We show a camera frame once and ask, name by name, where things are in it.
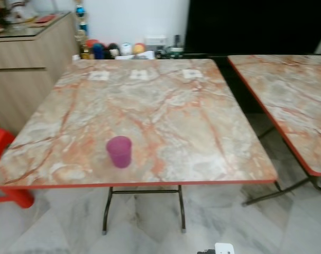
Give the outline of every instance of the glass top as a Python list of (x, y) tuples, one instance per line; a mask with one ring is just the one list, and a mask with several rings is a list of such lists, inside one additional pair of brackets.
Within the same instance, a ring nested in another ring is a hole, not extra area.
[(0, 33), (0, 38), (36, 36), (42, 31), (44, 31), (46, 28), (50, 27), (52, 24), (56, 23), (56, 21), (66, 16), (68, 13), (69, 12), (59, 12), (59, 13), (40, 12), (38, 17), (35, 20), (38, 20), (39, 18), (50, 14), (55, 14), (58, 16), (58, 18), (54, 19), (50, 24), (39, 28), (30, 28), (29, 24), (32, 24), (32, 22), (26, 22), (21, 24), (11, 24), (5, 29), (3, 33)]

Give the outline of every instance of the white sticker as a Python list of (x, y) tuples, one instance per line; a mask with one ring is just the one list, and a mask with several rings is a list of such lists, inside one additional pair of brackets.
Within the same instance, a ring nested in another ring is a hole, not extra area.
[(186, 69), (182, 70), (184, 78), (202, 78), (203, 74), (200, 70)]
[(88, 80), (108, 80), (109, 71), (91, 71)]
[(148, 80), (148, 72), (147, 70), (132, 70), (130, 79)]

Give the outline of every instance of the red plastic stool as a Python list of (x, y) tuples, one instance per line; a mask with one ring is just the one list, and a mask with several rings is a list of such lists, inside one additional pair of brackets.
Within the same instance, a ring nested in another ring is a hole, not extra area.
[[(6, 147), (12, 143), (15, 139), (15, 136), (0, 129), (0, 158), (6, 149)], [(0, 202), (14, 201), (21, 208), (29, 208), (33, 202), (33, 196), (27, 191), (23, 189), (2, 189), (2, 191), (7, 194), (7, 196), (0, 197)]]

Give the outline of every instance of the plastic cup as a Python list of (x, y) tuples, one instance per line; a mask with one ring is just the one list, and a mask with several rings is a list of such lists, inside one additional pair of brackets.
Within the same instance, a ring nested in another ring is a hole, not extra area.
[(128, 137), (116, 136), (110, 139), (106, 150), (116, 167), (126, 168), (131, 163), (132, 142)]

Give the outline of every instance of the marble-pattern tabletop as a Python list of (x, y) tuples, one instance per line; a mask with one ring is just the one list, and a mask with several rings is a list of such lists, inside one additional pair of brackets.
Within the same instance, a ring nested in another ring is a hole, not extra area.
[[(113, 166), (107, 141), (132, 140)], [(78, 60), (0, 160), (0, 186), (269, 183), (265, 150), (212, 60)]]
[(321, 176), (321, 56), (229, 56), (311, 174)]

